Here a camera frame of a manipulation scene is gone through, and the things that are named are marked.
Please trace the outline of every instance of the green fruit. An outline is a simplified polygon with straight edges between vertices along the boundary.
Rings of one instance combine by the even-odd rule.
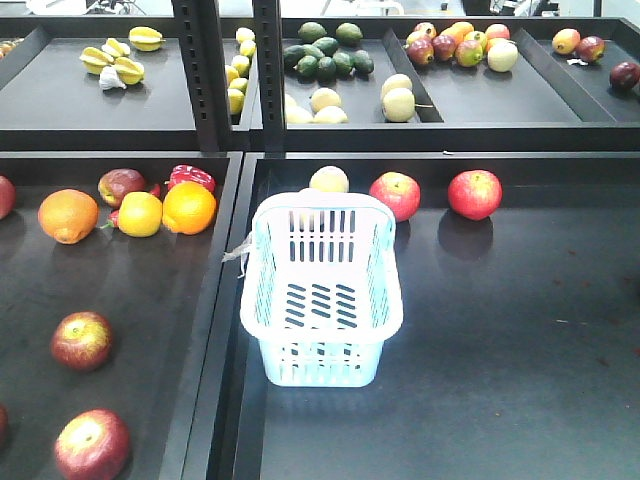
[[[362,30],[354,23],[342,23],[336,29],[338,42],[348,47],[357,46],[362,37]]]
[[[313,43],[317,39],[324,37],[327,34],[325,28],[318,22],[306,22],[300,26],[298,30],[298,37],[305,43]]]
[[[310,43],[305,43],[302,48],[304,49],[305,55],[311,55],[312,57],[315,57],[316,60],[320,60],[322,57],[324,57],[324,53],[322,52],[322,50]]]
[[[318,72],[318,59],[311,55],[305,55],[296,65],[296,70],[301,77],[312,78]]]
[[[338,41],[333,37],[322,37],[313,42],[314,47],[318,47],[322,50],[327,57],[330,57],[338,51]]]
[[[293,68],[306,54],[302,45],[291,45],[282,51],[284,68]]]
[[[336,78],[336,63],[331,57],[323,57],[318,60],[318,80],[330,81]]]
[[[373,60],[366,50],[358,50],[353,54],[353,66],[358,73],[369,74],[373,72]]]
[[[336,75],[345,77],[353,70],[353,58],[345,52],[337,52],[333,55],[333,62],[336,64]]]

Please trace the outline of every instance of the red bell pepper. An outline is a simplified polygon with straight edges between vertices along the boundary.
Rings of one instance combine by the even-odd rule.
[[[171,171],[167,189],[171,190],[177,184],[182,182],[196,182],[213,193],[216,188],[216,181],[211,175],[204,170],[192,167],[191,165],[176,165]]]

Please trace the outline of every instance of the red apple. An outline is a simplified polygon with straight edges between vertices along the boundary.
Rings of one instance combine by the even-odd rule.
[[[387,172],[376,179],[369,195],[391,209],[396,222],[408,220],[420,207],[420,185],[403,173]]]
[[[16,205],[16,187],[7,178],[0,175],[0,220],[11,213]]]
[[[0,449],[4,446],[9,436],[9,414],[4,405],[0,403]]]
[[[487,41],[492,38],[506,38],[507,40],[511,38],[509,28],[502,23],[492,23],[487,27],[484,33],[487,36]]]
[[[591,35],[580,40],[574,52],[583,62],[594,63],[604,56],[605,49],[604,40]]]
[[[447,192],[451,208],[471,220],[482,220],[496,211],[502,200],[502,185],[486,170],[459,173]]]
[[[111,325],[96,312],[75,312],[62,319],[51,338],[51,354],[63,365],[89,372],[107,361],[113,343]]]
[[[122,199],[129,192],[145,190],[147,181],[132,168],[116,168],[105,173],[98,181],[98,192],[112,208],[120,208]]]
[[[622,62],[609,72],[609,83],[620,91],[631,90],[640,82],[640,65],[635,62]]]
[[[431,41],[436,60],[446,62],[456,53],[456,39],[451,35],[438,35]]]
[[[406,52],[411,63],[416,66],[424,67],[433,61],[433,45],[431,40],[426,38],[414,41],[407,47]]]
[[[111,410],[89,410],[71,420],[54,447],[58,470],[67,480],[111,480],[131,453],[124,421]]]

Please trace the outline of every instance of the white plastic basket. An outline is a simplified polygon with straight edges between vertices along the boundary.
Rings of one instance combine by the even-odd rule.
[[[267,198],[252,224],[240,319],[282,386],[359,387],[402,323],[395,219],[358,193]]]

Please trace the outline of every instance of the black tray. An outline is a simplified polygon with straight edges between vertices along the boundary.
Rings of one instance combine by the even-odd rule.
[[[57,435],[97,407],[118,412],[131,431],[133,457],[118,478],[182,478],[207,337],[228,337],[212,324],[212,312],[241,160],[239,153],[195,152],[0,156],[0,173],[18,191],[16,210],[0,222],[0,401],[11,429],[0,452],[2,478],[58,478]],[[200,166],[218,182],[215,225],[201,234],[161,229],[138,239],[96,229],[76,245],[61,245],[38,224],[37,209],[54,190],[79,188],[99,200],[97,179],[110,168],[137,168],[162,182],[179,163]],[[108,212],[101,208],[99,225]],[[88,374],[62,367],[49,353],[55,326],[79,310],[103,313],[115,331],[110,361]],[[218,368],[208,381],[221,385]],[[215,406],[218,398],[207,401]]]
[[[319,21],[328,32],[333,32],[344,18],[282,19],[281,38],[287,45],[297,38],[297,29],[305,21]],[[497,74],[483,62],[476,68],[463,69],[452,62],[433,63],[425,69],[415,70],[402,55],[403,39],[418,21],[429,20],[438,31],[458,20],[471,20],[479,30],[491,23],[505,23],[518,42],[521,58],[512,72]],[[579,144],[585,150],[632,150],[640,128],[640,116],[633,115],[637,95],[625,100],[625,110],[607,105],[583,85],[582,78],[574,77],[558,65],[548,51],[544,40],[566,26],[577,26],[582,32],[602,32],[613,45],[610,59],[621,56],[619,50],[634,54],[632,45],[638,43],[640,31],[623,19],[557,19],[519,17],[474,18],[367,18],[357,21],[365,36],[364,45],[374,42],[374,54],[382,58],[379,71],[373,73],[373,81],[352,82],[347,98],[360,105],[354,112],[347,112],[350,122],[341,125],[289,125],[282,135],[281,149],[285,151],[531,151],[575,150]],[[420,116],[432,115],[420,122],[392,124],[384,121],[380,109],[380,85],[395,72],[406,73],[418,82],[421,98],[431,101],[434,108],[418,108]],[[318,83],[304,84],[284,72],[281,75],[286,93],[308,97]],[[343,84],[336,82],[338,90]],[[603,87],[607,92],[608,82]],[[265,100],[260,96],[256,102]],[[610,103],[620,99],[610,98]],[[252,148],[265,146],[262,130],[265,128],[258,105],[254,108]],[[267,110],[269,125],[279,125],[278,115]],[[270,150],[278,150],[269,145]]]
[[[423,198],[398,225],[404,323],[372,384],[274,386],[257,341],[238,327],[230,460],[216,478],[635,479],[635,156],[247,154],[230,245],[261,200],[304,187],[323,165],[342,167],[357,192],[405,172]],[[471,168],[504,185],[502,206],[482,222],[447,206],[448,182]],[[225,266],[237,295],[217,305],[236,324],[238,272]]]

